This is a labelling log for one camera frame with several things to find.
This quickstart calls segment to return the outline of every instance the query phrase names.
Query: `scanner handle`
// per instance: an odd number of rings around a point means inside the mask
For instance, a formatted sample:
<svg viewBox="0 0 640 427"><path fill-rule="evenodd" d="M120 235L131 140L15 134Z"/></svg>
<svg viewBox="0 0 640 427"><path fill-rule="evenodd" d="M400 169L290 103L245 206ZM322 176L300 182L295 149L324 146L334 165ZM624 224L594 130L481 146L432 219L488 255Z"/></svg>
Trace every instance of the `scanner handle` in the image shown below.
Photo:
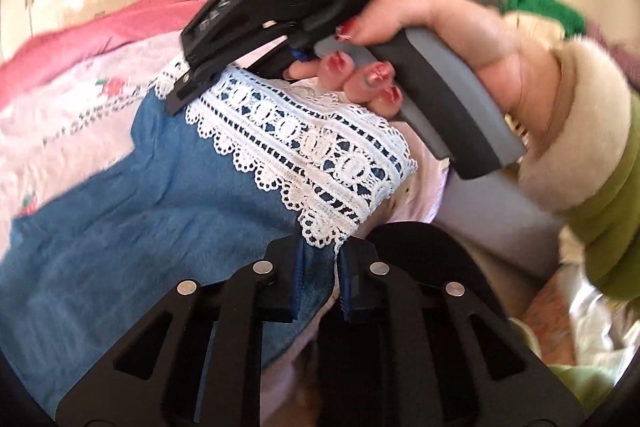
<svg viewBox="0 0 640 427"><path fill-rule="evenodd" d="M342 49L356 66L391 62L404 96L399 116L434 156L448 156L462 179L484 176L524 155L522 142L474 72L434 32L407 28L366 49L331 40L334 44L325 39L316 45L318 56Z"/></svg>

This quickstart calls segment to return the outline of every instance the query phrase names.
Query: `white lace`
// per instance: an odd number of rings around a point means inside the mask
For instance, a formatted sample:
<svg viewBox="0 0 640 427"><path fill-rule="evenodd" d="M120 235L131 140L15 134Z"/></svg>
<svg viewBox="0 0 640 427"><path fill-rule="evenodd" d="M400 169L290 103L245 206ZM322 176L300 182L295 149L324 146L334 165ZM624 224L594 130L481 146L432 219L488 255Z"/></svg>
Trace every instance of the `white lace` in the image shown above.
<svg viewBox="0 0 640 427"><path fill-rule="evenodd" d="M188 69L180 57L152 82L165 98ZM334 92L263 80L236 66L194 100L186 121L261 190L300 212L306 241L336 251L415 170L402 134Z"/></svg>

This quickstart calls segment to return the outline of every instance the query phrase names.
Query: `red flower embroidery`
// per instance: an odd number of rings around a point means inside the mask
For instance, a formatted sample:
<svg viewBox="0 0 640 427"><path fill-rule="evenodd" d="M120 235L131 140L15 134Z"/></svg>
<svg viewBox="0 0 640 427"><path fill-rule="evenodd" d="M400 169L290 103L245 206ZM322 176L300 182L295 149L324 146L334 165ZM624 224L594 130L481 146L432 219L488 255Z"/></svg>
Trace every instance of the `red flower embroidery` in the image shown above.
<svg viewBox="0 0 640 427"><path fill-rule="evenodd" d="M35 214L38 209L38 197L35 192L31 194L27 194L22 198L22 204L20 205L20 212L18 212L18 217L23 216L31 216L31 214Z"/></svg>
<svg viewBox="0 0 640 427"><path fill-rule="evenodd" d="M123 78L102 78L95 85L102 86L100 94L107 95L107 98L114 98L122 94L122 88L127 85L127 81Z"/></svg>

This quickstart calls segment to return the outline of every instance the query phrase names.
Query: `red nail polish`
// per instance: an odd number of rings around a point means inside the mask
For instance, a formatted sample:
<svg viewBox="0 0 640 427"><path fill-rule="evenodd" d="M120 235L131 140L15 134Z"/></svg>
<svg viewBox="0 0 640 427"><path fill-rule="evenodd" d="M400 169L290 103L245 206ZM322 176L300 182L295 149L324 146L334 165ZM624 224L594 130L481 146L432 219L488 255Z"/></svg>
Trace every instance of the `red nail polish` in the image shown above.
<svg viewBox="0 0 640 427"><path fill-rule="evenodd" d="M398 86L391 86L391 87L387 87L382 93L381 96L388 102L391 104L396 104L398 103L398 100L400 100L400 97L402 96L402 93L400 92L400 89L398 89Z"/></svg>
<svg viewBox="0 0 640 427"><path fill-rule="evenodd" d="M347 61L344 60L342 52L333 52L327 62L327 67L333 74L342 74L346 65Z"/></svg>
<svg viewBox="0 0 640 427"><path fill-rule="evenodd" d="M379 62L369 70L364 79L367 86L380 87L391 79L394 72L394 67L389 62Z"/></svg>
<svg viewBox="0 0 640 427"><path fill-rule="evenodd" d="M342 26L338 26L335 29L335 39L338 42L350 41L353 38L354 30L356 29L356 24L358 23L357 17L352 17L347 22L345 22Z"/></svg>

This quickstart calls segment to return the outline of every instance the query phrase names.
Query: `green fabric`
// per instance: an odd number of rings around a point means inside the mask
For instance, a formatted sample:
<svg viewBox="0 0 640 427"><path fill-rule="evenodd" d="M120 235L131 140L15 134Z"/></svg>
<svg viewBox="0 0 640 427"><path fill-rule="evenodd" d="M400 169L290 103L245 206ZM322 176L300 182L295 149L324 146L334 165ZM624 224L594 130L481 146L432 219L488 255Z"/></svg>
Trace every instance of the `green fabric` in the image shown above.
<svg viewBox="0 0 640 427"><path fill-rule="evenodd" d="M527 347L533 351L533 353L542 360L542 348L536 334L531 328L529 328L524 322L517 320L514 317L509 318L511 323L511 329L513 329L520 338L524 341Z"/></svg>
<svg viewBox="0 0 640 427"><path fill-rule="evenodd" d="M574 393L587 416L609 397L615 386L610 374L597 367L550 365L549 369Z"/></svg>
<svg viewBox="0 0 640 427"><path fill-rule="evenodd" d="M640 298L640 98L633 94L625 152L594 197L566 213L585 245L587 277L619 301Z"/></svg>
<svg viewBox="0 0 640 427"><path fill-rule="evenodd" d="M573 8L557 0L506 0L500 7L502 13L511 11L530 12L554 19L564 26L565 38L584 35L587 21Z"/></svg>

